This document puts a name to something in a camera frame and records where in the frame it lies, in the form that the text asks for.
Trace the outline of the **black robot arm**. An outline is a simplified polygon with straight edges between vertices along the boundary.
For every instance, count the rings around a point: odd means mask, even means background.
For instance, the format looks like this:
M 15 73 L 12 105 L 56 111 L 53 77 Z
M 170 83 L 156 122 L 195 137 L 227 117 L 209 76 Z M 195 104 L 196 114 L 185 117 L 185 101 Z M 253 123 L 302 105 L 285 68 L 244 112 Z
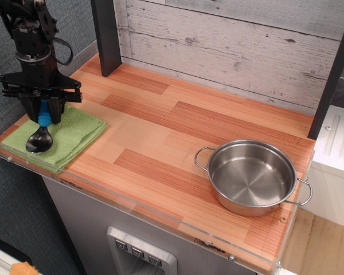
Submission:
M 66 102 L 82 100 L 81 84 L 58 70 L 54 44 L 69 44 L 56 38 L 57 21 L 45 1 L 0 1 L 0 17 L 15 42 L 20 72 L 0 75 L 3 95 L 20 100 L 30 120 L 39 121 L 42 102 L 48 104 L 53 124 L 61 121 Z

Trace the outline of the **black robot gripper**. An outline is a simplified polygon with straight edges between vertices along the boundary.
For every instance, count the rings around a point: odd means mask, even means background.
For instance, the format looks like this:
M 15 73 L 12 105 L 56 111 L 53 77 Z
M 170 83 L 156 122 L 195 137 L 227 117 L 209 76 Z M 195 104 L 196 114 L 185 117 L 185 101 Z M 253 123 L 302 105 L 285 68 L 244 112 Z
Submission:
M 81 83 L 61 74 L 54 62 L 48 64 L 23 62 L 21 72 L 0 75 L 2 93 L 19 98 L 26 114 L 38 122 L 41 99 L 49 99 L 49 111 L 53 124 L 61 122 L 65 101 L 80 103 Z

